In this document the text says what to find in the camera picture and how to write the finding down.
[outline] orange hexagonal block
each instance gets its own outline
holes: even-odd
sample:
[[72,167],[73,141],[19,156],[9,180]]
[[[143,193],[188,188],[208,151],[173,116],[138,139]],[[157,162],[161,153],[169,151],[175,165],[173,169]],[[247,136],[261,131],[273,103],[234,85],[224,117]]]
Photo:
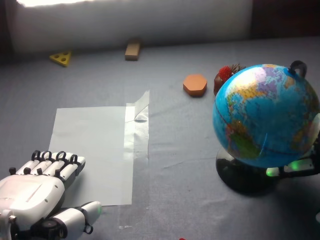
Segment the orange hexagonal block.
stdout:
[[207,90],[207,80],[202,74],[192,74],[183,81],[183,89],[192,97],[202,97]]

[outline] white robotic hand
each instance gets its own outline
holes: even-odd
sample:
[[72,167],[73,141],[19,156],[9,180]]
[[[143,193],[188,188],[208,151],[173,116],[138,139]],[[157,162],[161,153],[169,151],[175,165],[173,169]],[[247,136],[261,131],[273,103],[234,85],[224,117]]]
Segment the white robotic hand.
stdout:
[[32,237],[77,239],[91,234],[99,218],[98,201],[60,209],[65,190],[85,167],[84,157],[64,151],[34,151],[31,160],[0,181],[0,240]]

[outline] globe stand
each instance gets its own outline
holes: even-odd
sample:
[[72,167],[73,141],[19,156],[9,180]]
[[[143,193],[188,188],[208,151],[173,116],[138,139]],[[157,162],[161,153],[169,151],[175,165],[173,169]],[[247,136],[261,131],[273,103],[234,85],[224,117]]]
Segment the globe stand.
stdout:
[[216,155],[216,170],[224,183],[242,194],[254,194],[270,188],[278,180],[266,175],[266,168],[254,167],[233,158],[221,148]]

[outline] globe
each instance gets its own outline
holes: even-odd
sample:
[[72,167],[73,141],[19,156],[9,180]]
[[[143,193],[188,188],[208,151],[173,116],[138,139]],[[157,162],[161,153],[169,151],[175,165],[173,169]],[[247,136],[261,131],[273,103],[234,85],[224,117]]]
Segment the globe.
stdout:
[[307,80],[287,67],[247,67],[217,93],[213,127],[223,148],[240,162],[282,167],[301,158],[316,140],[319,99]]

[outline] triangle with holes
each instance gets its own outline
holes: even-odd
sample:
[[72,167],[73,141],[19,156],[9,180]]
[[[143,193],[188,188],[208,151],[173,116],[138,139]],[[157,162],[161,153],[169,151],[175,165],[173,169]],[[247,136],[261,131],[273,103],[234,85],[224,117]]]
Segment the triangle with holes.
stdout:
[[68,67],[71,57],[71,51],[64,51],[60,53],[53,54],[49,58],[57,64],[60,64],[64,67]]

